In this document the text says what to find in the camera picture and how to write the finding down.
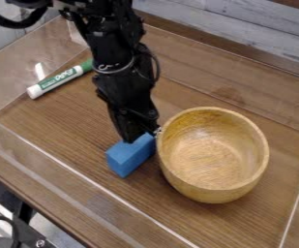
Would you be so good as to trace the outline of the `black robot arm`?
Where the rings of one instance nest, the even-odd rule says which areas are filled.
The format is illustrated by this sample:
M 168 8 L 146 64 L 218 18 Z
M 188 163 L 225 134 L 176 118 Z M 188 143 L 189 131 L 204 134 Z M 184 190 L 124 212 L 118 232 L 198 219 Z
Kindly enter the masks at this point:
M 0 26 L 33 25 L 50 9 L 73 24 L 92 52 L 93 83 L 106 103 L 108 115 L 121 139 L 130 143 L 157 129 L 157 110 L 149 97 L 158 79 L 157 59 L 141 42 L 144 21 L 132 0 L 4 0 L 29 9 L 22 20 L 0 15 Z

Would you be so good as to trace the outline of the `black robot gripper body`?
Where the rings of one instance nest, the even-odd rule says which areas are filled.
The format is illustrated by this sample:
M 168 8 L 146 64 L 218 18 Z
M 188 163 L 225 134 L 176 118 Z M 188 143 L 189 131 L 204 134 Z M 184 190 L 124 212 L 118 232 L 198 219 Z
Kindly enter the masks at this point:
M 154 124 L 157 110 L 150 99 L 156 77 L 152 67 L 96 71 L 97 95 L 106 103 L 113 124 Z

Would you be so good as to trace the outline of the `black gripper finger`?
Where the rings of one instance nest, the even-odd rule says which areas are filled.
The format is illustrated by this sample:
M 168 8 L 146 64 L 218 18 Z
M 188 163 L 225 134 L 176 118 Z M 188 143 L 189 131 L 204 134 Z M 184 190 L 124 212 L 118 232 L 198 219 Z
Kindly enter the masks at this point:
M 146 131 L 141 110 L 134 106 L 118 107 L 106 105 L 108 116 L 114 130 L 126 143 L 132 143 Z
M 156 135 L 160 130 L 160 126 L 157 124 L 158 114 L 156 112 L 150 112 L 148 115 L 136 114 L 134 122 L 136 122 L 136 136 L 138 137 L 144 133 L 150 135 Z

